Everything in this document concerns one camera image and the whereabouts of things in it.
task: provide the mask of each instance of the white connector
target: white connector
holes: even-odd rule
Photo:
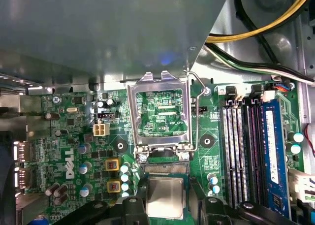
[[[288,181],[293,201],[299,199],[304,203],[315,202],[315,175],[289,169]]]
[[[263,102],[270,102],[270,100],[275,99],[276,91],[265,91],[261,97]]]
[[[93,125],[93,136],[105,135],[109,135],[109,123]]]

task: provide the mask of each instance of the gray metal panel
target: gray metal panel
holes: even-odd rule
[[[224,1],[1,0],[2,71],[48,85],[176,74],[194,63]]]

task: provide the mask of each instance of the red wire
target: red wire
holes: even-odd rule
[[[310,125],[309,123],[306,124],[306,126],[304,127],[304,130],[303,130],[303,133],[304,133],[305,139],[307,140],[310,148],[312,149],[313,156],[315,157],[315,150],[314,150],[314,147],[313,147],[311,140],[309,139],[309,133],[308,133],[309,125]]]

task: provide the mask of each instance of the black wire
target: black wire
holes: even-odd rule
[[[272,31],[274,31],[275,29],[284,26],[287,23],[290,23],[290,22],[294,21],[304,11],[305,7],[308,6],[309,2],[310,2],[310,0],[306,0],[304,2],[304,4],[302,4],[302,6],[294,14],[292,14],[290,17],[288,17],[286,20],[282,21],[278,25],[276,25],[274,27],[271,27],[271,28],[269,28],[269,29],[267,29],[267,30],[265,30],[263,32],[260,32],[260,33],[258,33],[256,35],[253,35],[253,36],[270,33]],[[234,34],[213,34],[213,33],[210,33],[209,35],[210,36],[220,37],[220,36],[232,36]]]
[[[247,15],[247,13],[243,7],[242,0],[234,0],[234,5],[235,5],[236,12],[239,16],[239,19],[242,21],[244,26],[249,31],[257,30],[257,26],[252,22],[250,17]],[[259,44],[261,44],[262,47],[265,49],[270,60],[274,64],[279,64],[280,63],[279,60],[277,59],[275,53],[272,51],[272,49],[271,49],[269,43],[267,42],[267,40],[265,39],[265,37],[263,35],[257,35],[257,36],[255,36],[255,38],[256,38],[257,42]]]
[[[217,54],[219,54],[220,56],[224,57],[227,60],[232,61],[233,63],[239,65],[239,66],[243,66],[243,67],[248,67],[248,68],[267,68],[267,69],[273,69],[273,70],[278,70],[278,71],[283,71],[289,74],[292,74],[296,77],[299,77],[301,79],[307,80],[307,81],[314,81],[313,79],[287,67],[287,66],[283,66],[280,64],[264,64],[264,63],[249,63],[249,62],[244,62],[241,60],[238,60],[236,58],[234,58],[233,56],[229,55],[228,53],[226,53],[225,51],[223,51],[222,49],[220,49],[218,46],[216,46],[215,44],[212,43],[205,43],[205,45],[213,50],[214,52],[216,52]]]

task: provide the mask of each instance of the cable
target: cable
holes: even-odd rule
[[[235,9],[237,14],[239,15],[240,20],[242,21],[242,23],[244,24],[244,26],[249,30],[249,31],[254,31],[257,30],[257,26],[252,22],[252,20],[250,19],[250,17],[247,15],[243,4],[242,4],[242,0],[234,0],[234,5],[235,5]],[[257,42],[259,44],[262,45],[262,47],[265,49],[267,55],[269,56],[270,60],[274,63],[274,64],[279,64],[279,60],[277,59],[275,53],[272,51],[270,45],[268,44],[267,40],[265,39],[265,37],[263,35],[257,35],[255,36]]]
[[[287,23],[291,17],[295,17],[301,11],[301,8],[304,7],[309,0],[296,0],[294,4],[289,8],[289,10],[282,15],[277,20],[273,21],[272,23],[261,27],[255,31],[247,32],[243,34],[234,34],[234,35],[224,35],[224,36],[214,36],[210,35],[207,37],[207,43],[219,43],[219,42],[230,42],[245,39],[254,35],[263,34],[264,32],[268,32],[271,29],[275,29],[283,24]]]
[[[277,76],[285,76],[288,77],[292,80],[296,80],[308,85],[315,85],[314,81],[308,81],[305,79],[301,79],[295,75],[292,75],[290,73],[284,72],[284,71],[278,71],[278,70],[273,70],[273,69],[265,69],[265,68],[248,68],[248,67],[244,67],[244,66],[239,66],[237,64],[235,64],[234,62],[225,59],[224,57],[220,56],[219,54],[217,54],[214,50],[209,49],[208,50],[211,54],[213,54],[213,56],[215,56],[218,60],[220,60],[223,64],[227,65],[228,67],[232,68],[232,69],[237,69],[237,70],[241,70],[241,71],[249,71],[249,72],[256,72],[256,73],[261,73],[261,74],[269,74],[269,75],[277,75]]]
[[[309,125],[310,125],[309,123],[306,124],[306,126],[304,127],[304,130],[303,130],[303,133],[304,133],[305,139],[307,140],[310,148],[312,149],[312,153],[313,153],[313,156],[315,158],[315,150],[314,150],[314,147],[313,147],[311,140],[309,139],[309,133],[308,133]]]
[[[278,70],[278,71],[283,71],[286,73],[289,73],[293,76],[296,76],[300,79],[304,79],[307,80],[309,82],[314,82],[313,79],[280,64],[264,64],[264,63],[249,63],[249,62],[244,62],[241,60],[238,60],[236,58],[234,58],[233,56],[229,55],[228,53],[226,53],[225,51],[223,51],[222,49],[220,49],[218,46],[216,46],[215,44],[209,44],[206,43],[205,44],[209,49],[213,50],[215,53],[219,54],[220,56],[224,57],[225,59],[232,61],[233,63],[239,65],[239,66],[243,66],[243,67],[247,67],[247,68],[269,68],[269,69],[274,69],[274,70]]]

